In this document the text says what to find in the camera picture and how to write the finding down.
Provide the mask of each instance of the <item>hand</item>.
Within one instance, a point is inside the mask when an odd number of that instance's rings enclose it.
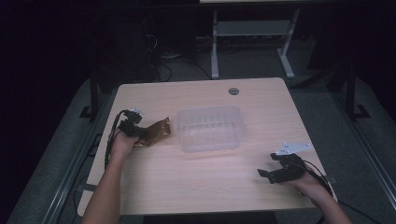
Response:
[[[294,186],[303,195],[308,197],[317,207],[327,200],[332,199],[332,195],[330,195],[329,192],[308,172],[305,172],[299,179],[287,181],[283,184]]]
[[[122,156],[125,158],[132,151],[134,143],[138,140],[138,137],[129,137],[117,128],[114,135],[110,158],[114,156]]]

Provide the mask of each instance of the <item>wooden table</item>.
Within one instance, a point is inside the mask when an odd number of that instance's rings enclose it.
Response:
[[[239,94],[228,90],[237,88]],[[241,147],[185,153],[177,141],[176,115],[181,109],[238,105],[246,125]],[[230,79],[122,85],[104,130],[88,184],[104,172],[106,137],[123,109],[144,111],[140,126],[169,117],[171,135],[148,148],[135,148],[121,179],[123,215],[262,211],[313,207],[289,186],[270,184],[257,168],[281,166],[270,153],[284,142],[311,143],[289,91],[280,78]],[[299,152],[323,168],[315,149]],[[84,214],[92,192],[84,190],[78,213]]]

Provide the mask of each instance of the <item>dark background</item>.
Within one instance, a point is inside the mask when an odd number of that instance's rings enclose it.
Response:
[[[74,94],[93,70],[103,91],[126,82],[150,82],[155,78],[150,63],[158,55],[147,52],[147,31],[158,36],[162,47],[192,57],[195,36],[211,35],[207,11],[157,11],[152,20],[142,21],[140,16],[147,12],[87,9],[101,8],[100,4],[0,2],[0,90],[5,97],[0,115],[1,223],[18,201]],[[338,61],[350,64],[394,119],[395,9],[390,1],[306,7],[295,33],[318,40],[312,68]],[[246,15],[257,16],[248,12],[242,16]]]

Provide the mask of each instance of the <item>plastic container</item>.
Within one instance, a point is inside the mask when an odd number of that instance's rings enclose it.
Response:
[[[237,148],[244,136],[245,124],[236,105],[192,108],[177,113],[177,138],[185,152]]]

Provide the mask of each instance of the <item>black controller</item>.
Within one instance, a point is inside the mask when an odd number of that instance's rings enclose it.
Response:
[[[305,172],[308,172],[332,195],[332,189],[328,183],[314,171],[306,169],[304,161],[296,154],[278,156],[272,153],[271,158],[274,161],[279,161],[282,165],[282,169],[271,172],[261,169],[257,170],[260,176],[268,178],[271,184],[295,180],[300,178]]]
[[[142,117],[134,111],[126,111],[124,115],[127,119],[120,122],[119,129],[127,136],[143,138],[147,134],[148,129],[137,126]]]

